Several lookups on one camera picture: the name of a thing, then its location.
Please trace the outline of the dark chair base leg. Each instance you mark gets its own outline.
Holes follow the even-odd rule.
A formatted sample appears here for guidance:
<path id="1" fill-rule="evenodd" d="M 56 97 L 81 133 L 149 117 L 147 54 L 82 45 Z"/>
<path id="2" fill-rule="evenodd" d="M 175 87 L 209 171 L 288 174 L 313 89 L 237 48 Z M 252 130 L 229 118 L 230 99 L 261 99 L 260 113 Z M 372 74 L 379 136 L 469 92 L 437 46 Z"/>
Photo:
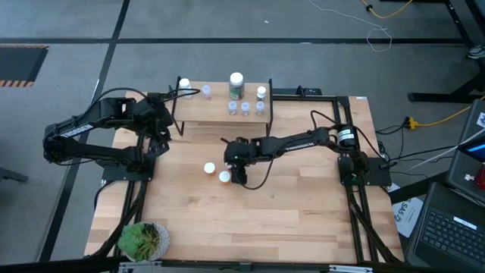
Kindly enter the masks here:
<path id="1" fill-rule="evenodd" d="M 28 176 L 0 167 L 0 180 L 15 180 L 17 182 L 27 182 Z"/>

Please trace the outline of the white medicine bottle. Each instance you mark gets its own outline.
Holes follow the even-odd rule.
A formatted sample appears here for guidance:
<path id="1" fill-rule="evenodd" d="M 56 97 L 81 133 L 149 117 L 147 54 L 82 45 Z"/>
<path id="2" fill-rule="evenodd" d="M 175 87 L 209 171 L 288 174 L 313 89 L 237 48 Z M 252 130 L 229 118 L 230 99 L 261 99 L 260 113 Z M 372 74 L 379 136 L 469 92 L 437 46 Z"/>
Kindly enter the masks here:
<path id="1" fill-rule="evenodd" d="M 183 94 L 183 98 L 191 99 L 192 98 L 192 86 L 187 78 L 182 78 L 179 81 L 179 89 L 180 93 Z"/>

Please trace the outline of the grey laptop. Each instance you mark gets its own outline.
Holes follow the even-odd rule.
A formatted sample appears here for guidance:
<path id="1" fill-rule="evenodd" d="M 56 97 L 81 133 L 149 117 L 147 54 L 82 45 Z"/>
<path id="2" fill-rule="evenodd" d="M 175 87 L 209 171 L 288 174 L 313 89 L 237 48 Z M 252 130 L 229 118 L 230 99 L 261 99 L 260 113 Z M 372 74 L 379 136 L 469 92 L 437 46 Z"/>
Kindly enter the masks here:
<path id="1" fill-rule="evenodd" d="M 480 125 L 479 119 L 482 117 L 485 117 L 485 100 L 475 100 L 463 127 L 459 143 L 463 143 L 485 129 L 485 125 Z M 447 179 L 452 186 L 485 204 L 485 190 L 481 190 L 475 183 L 482 166 L 478 160 L 456 150 Z"/>

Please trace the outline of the black laptop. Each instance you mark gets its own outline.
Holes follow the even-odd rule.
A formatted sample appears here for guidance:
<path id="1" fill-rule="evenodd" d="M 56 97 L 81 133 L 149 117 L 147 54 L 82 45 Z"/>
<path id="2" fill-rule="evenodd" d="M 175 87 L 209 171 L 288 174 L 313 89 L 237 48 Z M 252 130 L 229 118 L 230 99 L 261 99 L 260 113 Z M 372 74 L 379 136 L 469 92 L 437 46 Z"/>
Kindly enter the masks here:
<path id="1" fill-rule="evenodd" d="M 485 208 L 432 184 L 408 257 L 432 268 L 485 273 Z"/>

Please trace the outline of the black desk leg frame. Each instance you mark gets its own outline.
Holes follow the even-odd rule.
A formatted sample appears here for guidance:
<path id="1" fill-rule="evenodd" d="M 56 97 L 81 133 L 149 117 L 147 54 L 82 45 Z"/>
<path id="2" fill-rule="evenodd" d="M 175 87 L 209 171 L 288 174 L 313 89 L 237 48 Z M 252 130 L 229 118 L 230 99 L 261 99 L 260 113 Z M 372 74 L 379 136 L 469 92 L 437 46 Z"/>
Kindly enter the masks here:
<path id="1" fill-rule="evenodd" d="M 467 9 L 470 11 L 473 21 L 478 26 L 482 36 L 485 38 L 485 0 L 464 0 Z M 468 48 L 474 47 L 471 37 L 468 35 L 465 25 L 455 11 L 451 0 L 441 0 L 454 21 L 455 27 L 459 32 L 462 43 Z M 479 99 L 479 95 L 472 95 L 474 91 L 485 94 L 485 58 L 474 59 L 479 72 L 466 83 L 451 93 L 408 93 L 407 98 L 410 102 L 435 102 L 435 103 L 470 103 Z"/>

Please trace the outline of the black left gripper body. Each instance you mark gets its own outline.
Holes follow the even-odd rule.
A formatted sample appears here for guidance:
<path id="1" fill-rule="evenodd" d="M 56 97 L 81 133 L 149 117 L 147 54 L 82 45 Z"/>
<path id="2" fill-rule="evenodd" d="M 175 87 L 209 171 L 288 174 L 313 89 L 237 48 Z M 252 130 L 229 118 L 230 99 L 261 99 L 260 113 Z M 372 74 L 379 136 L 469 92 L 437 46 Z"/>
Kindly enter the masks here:
<path id="1" fill-rule="evenodd" d="M 133 126 L 164 130 L 173 124 L 171 113 L 160 97 L 148 96 L 133 106 Z"/>

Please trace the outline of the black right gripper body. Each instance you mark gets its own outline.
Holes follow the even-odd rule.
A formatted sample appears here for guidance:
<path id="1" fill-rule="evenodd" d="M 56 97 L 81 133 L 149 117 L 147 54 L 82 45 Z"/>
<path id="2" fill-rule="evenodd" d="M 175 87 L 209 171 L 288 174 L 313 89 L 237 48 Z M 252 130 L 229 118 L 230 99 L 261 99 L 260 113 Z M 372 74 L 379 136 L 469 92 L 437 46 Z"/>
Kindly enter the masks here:
<path id="1" fill-rule="evenodd" d="M 256 159 L 260 156 L 255 141 L 237 137 L 229 141 L 224 151 L 224 163 L 232 166 L 255 164 Z"/>

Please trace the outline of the white printed paper sheet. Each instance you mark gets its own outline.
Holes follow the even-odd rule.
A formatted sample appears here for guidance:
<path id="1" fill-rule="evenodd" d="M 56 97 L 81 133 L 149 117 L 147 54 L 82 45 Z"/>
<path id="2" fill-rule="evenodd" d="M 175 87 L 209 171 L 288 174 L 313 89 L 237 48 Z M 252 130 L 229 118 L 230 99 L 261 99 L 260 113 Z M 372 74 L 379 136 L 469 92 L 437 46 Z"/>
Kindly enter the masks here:
<path id="1" fill-rule="evenodd" d="M 410 237 L 418 221 L 423 204 L 424 202 L 416 197 L 393 204 L 393 216 L 397 231 L 403 237 Z"/>

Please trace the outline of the black hazard-striped floor hatch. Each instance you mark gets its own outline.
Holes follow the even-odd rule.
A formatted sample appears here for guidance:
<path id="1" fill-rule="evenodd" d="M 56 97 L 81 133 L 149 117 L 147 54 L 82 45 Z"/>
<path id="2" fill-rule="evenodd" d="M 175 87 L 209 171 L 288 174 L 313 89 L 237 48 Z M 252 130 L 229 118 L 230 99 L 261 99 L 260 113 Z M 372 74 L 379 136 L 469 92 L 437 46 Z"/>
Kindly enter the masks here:
<path id="1" fill-rule="evenodd" d="M 49 52 L 47 45 L 0 45 L 0 87 L 31 87 Z"/>

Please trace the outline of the green plant in white pot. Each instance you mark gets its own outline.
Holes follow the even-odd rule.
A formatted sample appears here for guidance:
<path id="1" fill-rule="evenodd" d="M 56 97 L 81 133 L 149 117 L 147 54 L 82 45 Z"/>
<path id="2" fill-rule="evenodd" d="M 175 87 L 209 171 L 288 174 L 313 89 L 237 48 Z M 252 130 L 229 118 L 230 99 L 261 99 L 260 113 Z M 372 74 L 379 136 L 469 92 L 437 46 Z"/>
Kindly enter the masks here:
<path id="1" fill-rule="evenodd" d="M 132 262 L 152 262 L 168 251 L 170 234 L 165 226 L 153 222 L 129 224 L 123 228 L 117 246 Z"/>

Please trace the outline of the large green-label gummies bottle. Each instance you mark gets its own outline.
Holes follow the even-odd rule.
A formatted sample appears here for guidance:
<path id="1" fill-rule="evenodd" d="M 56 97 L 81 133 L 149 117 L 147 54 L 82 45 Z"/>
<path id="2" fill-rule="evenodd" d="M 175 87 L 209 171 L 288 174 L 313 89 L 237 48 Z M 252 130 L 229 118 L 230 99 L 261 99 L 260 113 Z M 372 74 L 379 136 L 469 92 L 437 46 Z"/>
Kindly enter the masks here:
<path id="1" fill-rule="evenodd" d="M 230 98 L 240 100 L 245 94 L 244 77 L 240 72 L 234 72 L 230 75 Z"/>

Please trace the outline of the wooden shelf with black frame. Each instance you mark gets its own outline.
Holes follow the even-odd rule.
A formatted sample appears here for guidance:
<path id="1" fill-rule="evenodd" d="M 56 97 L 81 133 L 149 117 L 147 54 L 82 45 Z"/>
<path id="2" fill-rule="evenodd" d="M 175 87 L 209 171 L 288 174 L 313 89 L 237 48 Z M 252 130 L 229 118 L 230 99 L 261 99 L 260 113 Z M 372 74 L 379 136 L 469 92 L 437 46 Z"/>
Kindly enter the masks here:
<path id="1" fill-rule="evenodd" d="M 174 126 L 180 136 L 183 135 L 186 122 L 264 124 L 265 134 L 267 136 L 270 134 L 273 123 L 272 79 L 269 79 L 267 83 L 245 83 L 246 93 L 242 101 L 237 101 L 238 112 L 235 115 L 229 115 L 228 112 L 228 103 L 231 101 L 228 82 L 191 82 L 191 86 L 195 89 L 202 90 L 204 85 L 211 87 L 211 98 L 209 100 L 204 98 L 203 93 L 197 93 L 191 99 L 180 97 L 171 101 L 171 114 L 174 119 Z M 256 94 L 259 86 L 264 86 L 267 89 L 264 101 L 265 109 L 262 116 L 258 116 L 255 113 Z M 242 116 L 241 104 L 243 102 L 250 104 L 249 115 L 246 117 Z"/>

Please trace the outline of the grey sneaker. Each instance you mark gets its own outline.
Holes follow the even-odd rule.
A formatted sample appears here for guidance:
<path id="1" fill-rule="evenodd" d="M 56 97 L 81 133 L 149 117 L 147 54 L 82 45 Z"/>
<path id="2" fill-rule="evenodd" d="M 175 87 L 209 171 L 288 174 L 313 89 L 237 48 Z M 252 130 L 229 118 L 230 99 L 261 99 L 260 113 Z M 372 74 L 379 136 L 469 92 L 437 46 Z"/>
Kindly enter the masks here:
<path id="1" fill-rule="evenodd" d="M 474 60 L 485 58 L 485 44 L 471 48 L 467 53 L 467 57 Z"/>

